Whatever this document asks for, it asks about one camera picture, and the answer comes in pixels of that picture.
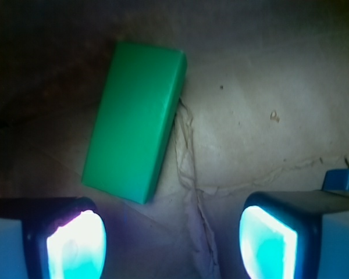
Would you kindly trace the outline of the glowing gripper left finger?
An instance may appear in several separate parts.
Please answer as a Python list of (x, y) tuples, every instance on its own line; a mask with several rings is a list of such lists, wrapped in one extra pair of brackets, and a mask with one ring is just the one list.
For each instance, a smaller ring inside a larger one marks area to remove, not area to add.
[(91, 199), (0, 198), (0, 278), (101, 278), (105, 258)]

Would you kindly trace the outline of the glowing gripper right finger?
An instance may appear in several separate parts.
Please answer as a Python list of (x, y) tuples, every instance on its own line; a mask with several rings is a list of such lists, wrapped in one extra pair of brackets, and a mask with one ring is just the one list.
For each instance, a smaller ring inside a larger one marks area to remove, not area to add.
[(249, 278), (349, 278), (349, 193), (254, 192), (239, 245)]

